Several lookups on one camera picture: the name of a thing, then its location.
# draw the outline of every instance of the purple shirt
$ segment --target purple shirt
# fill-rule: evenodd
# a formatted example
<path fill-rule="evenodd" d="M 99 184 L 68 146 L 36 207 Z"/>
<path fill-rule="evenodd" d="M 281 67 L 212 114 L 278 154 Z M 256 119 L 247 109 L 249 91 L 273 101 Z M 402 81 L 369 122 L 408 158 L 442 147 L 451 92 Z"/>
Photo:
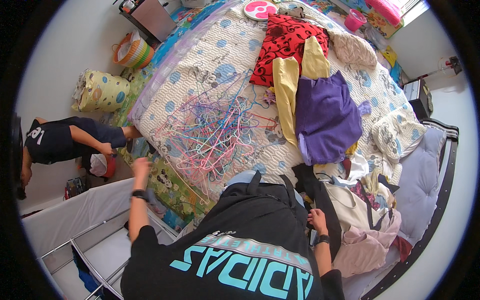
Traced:
<path fill-rule="evenodd" d="M 362 134 L 361 117 L 340 71 L 329 78 L 300 77 L 295 134 L 305 162 L 337 163 Z"/>

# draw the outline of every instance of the black t-shirt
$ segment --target black t-shirt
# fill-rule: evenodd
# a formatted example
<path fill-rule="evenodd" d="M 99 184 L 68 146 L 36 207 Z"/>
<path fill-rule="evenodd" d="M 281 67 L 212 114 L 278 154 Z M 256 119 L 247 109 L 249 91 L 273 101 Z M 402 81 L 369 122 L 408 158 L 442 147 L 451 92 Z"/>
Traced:
<path fill-rule="evenodd" d="M 125 300 L 344 299 L 340 271 L 319 277 L 305 223 L 288 205 L 230 194 L 171 245 L 159 245 L 153 227 L 140 229 L 121 279 Z"/>
<path fill-rule="evenodd" d="M 75 142 L 70 125 L 77 126 L 93 137 L 97 136 L 95 123 L 90 118 L 71 117 L 43 124 L 37 120 L 32 122 L 25 146 L 34 163 L 49 165 L 74 159 L 85 153 L 98 153 L 87 145 Z"/>

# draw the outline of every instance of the white fabric wardrobe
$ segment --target white fabric wardrobe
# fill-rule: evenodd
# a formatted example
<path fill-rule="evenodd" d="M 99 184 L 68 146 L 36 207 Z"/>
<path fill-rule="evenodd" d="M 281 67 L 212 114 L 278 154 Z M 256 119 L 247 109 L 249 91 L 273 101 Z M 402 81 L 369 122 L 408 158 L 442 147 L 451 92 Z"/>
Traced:
<path fill-rule="evenodd" d="M 130 257 L 128 220 L 133 179 L 92 188 L 23 219 L 39 264 L 58 292 L 68 300 L 97 299 L 78 277 L 72 246 L 101 287 L 123 299 L 120 279 Z M 160 244 L 171 244 L 177 232 L 148 210 Z"/>

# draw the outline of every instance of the hair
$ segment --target hair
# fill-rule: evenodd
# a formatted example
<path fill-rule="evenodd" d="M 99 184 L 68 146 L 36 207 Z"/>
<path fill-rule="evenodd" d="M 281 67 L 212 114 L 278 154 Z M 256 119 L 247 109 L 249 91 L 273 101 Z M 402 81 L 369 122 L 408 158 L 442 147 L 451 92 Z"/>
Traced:
<path fill-rule="evenodd" d="M 25 188 L 18 187 L 17 188 L 17 199 L 24 200 L 26 197 L 27 197 L 27 194 L 25 193 Z"/>

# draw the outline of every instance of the hand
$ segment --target hand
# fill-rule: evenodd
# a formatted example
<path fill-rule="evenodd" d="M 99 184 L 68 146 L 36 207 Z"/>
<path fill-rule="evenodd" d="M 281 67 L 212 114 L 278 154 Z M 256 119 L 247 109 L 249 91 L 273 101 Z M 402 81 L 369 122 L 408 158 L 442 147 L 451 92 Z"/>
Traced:
<path fill-rule="evenodd" d="M 100 147 L 97 150 L 105 156 L 105 159 L 107 161 L 110 161 L 112 157 L 111 155 L 114 154 L 112 144 L 110 143 L 101 143 Z"/>
<path fill-rule="evenodd" d="M 152 162 L 148 161 L 147 157 L 137 158 L 133 162 L 133 175 L 136 178 L 148 177 L 150 168 L 152 167 Z"/>
<path fill-rule="evenodd" d="M 311 225 L 313 225 L 315 230 L 318 232 L 318 235 L 328 235 L 327 225 L 325 222 L 325 214 L 319 208 L 314 208 L 310 210 L 307 221 Z"/>

